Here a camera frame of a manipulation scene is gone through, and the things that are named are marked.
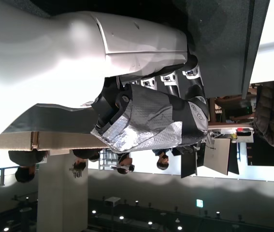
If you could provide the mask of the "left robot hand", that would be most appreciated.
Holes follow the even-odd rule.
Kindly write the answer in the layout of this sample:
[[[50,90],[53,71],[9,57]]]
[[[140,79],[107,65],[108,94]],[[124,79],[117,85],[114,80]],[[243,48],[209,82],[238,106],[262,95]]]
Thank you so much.
[[[116,153],[193,145],[208,134],[186,35],[89,11],[38,17],[0,1],[0,135],[33,106],[92,108]]]

